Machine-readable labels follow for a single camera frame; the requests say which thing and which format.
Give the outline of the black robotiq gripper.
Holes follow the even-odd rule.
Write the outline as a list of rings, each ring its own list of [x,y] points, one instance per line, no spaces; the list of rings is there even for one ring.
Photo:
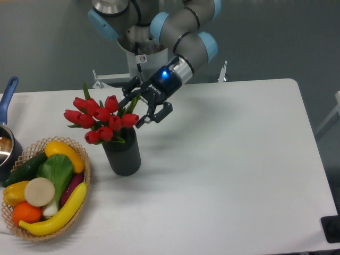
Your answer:
[[[148,105],[147,112],[139,118],[135,127],[141,128],[144,124],[151,122],[159,123],[173,111],[171,103],[166,100],[172,96],[182,86],[181,79],[170,68],[162,66],[154,73],[149,80],[141,83],[138,76],[132,78],[122,87],[124,98],[119,102],[119,106],[126,106],[140,92],[141,97]],[[162,108],[156,112],[156,106]]]

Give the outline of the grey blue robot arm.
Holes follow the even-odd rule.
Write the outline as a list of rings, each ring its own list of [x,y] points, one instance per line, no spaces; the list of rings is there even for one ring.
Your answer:
[[[183,1],[172,14],[162,1],[93,1],[88,18],[105,39],[125,51],[131,80],[123,88],[124,107],[136,96],[147,112],[139,128],[162,121],[171,111],[168,98],[218,52],[215,39],[202,27],[221,10],[221,1]]]

